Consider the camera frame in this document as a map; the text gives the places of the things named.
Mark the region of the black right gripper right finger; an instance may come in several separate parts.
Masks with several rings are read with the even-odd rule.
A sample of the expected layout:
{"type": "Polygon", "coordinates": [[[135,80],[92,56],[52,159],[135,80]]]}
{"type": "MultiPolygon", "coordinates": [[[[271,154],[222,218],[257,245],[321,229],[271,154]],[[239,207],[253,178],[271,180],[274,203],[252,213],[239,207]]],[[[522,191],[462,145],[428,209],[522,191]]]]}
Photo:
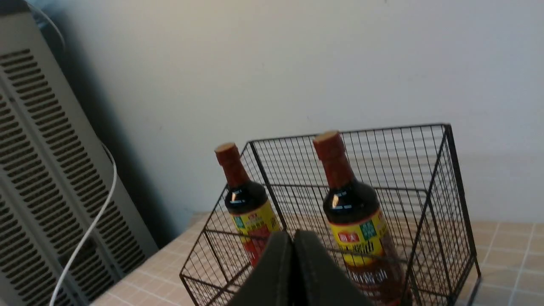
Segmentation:
{"type": "Polygon", "coordinates": [[[348,279],[313,231],[293,237],[296,271],[295,306],[371,306],[369,298],[348,279]]]}

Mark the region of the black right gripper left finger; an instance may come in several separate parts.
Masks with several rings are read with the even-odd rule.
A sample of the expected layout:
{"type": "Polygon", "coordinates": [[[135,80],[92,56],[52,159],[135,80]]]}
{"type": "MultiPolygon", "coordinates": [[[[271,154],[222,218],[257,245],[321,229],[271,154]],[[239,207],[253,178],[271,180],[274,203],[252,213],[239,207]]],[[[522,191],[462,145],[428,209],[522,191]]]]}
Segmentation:
{"type": "Polygon", "coordinates": [[[229,306],[291,306],[293,244],[290,236],[272,234],[257,266],[228,302],[229,306]]]}

